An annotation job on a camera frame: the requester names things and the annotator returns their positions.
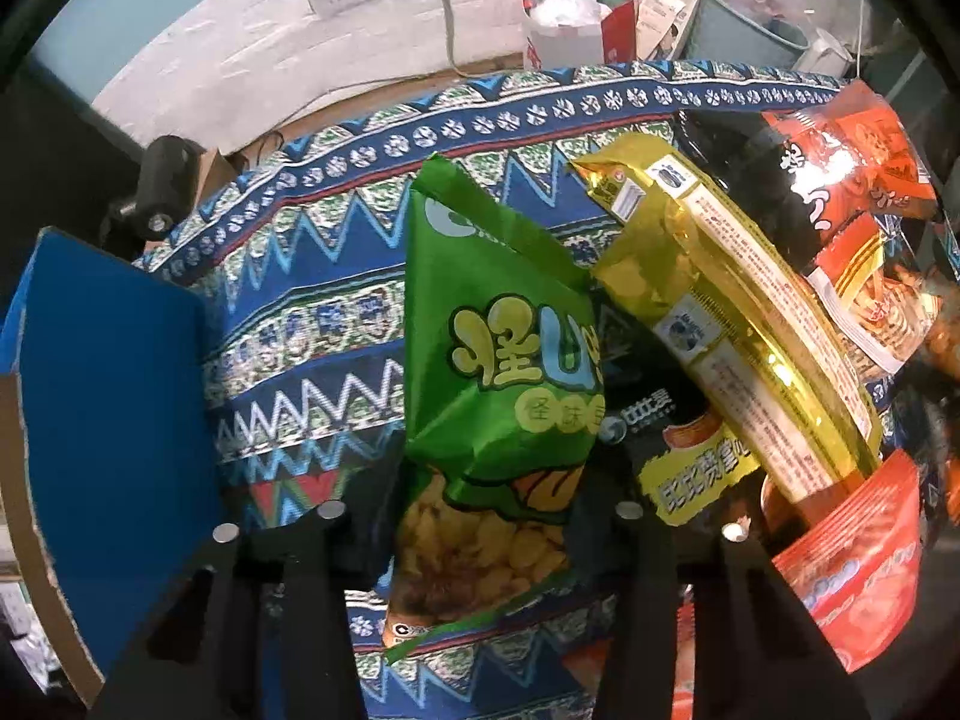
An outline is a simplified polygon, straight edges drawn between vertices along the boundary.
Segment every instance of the nutrition label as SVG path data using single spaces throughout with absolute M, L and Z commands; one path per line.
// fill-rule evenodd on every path
M 724 404 L 743 437 L 760 452 L 791 503 L 833 484 L 803 433 L 729 341 L 721 341 L 693 370 L 704 389 Z
M 763 249 L 737 218 L 705 186 L 694 189 L 683 202 L 709 236 L 736 260 L 757 287 L 770 298 L 775 308 L 794 328 L 803 345 L 813 356 L 840 395 L 863 437 L 869 437 L 870 410 L 860 399 L 856 376 L 847 360 L 818 322 L 816 314 L 803 294 L 776 261 Z

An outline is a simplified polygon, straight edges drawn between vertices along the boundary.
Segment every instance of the cardboard edge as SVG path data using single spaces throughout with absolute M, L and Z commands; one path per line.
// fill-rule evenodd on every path
M 90 707 L 104 684 L 104 676 L 90 656 L 59 590 L 56 570 L 35 516 L 28 464 L 19 376 L 0 375 L 0 495 L 7 512 L 13 552 L 34 610 L 64 673 L 80 699 Z

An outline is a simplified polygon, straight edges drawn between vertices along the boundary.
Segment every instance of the blue wall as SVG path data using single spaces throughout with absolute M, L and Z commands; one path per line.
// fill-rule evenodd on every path
M 203 0 L 71 0 L 37 41 L 35 58 L 90 103 L 137 52 Z

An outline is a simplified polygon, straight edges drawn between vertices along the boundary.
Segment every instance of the barcode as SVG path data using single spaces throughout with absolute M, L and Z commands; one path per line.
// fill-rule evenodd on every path
M 623 182 L 623 186 L 620 187 L 620 192 L 617 194 L 616 200 L 613 201 L 610 210 L 618 220 L 627 223 L 630 221 L 630 217 L 634 214 L 634 211 L 637 210 L 637 204 L 639 204 L 645 196 L 647 196 L 647 193 L 640 189 L 640 185 L 628 178 Z

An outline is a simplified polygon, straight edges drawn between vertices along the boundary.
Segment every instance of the white string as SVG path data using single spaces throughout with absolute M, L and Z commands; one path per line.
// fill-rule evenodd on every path
M 860 21 L 856 25 L 856 77 L 860 78 L 860 55 L 863 52 L 863 2 L 860 0 Z

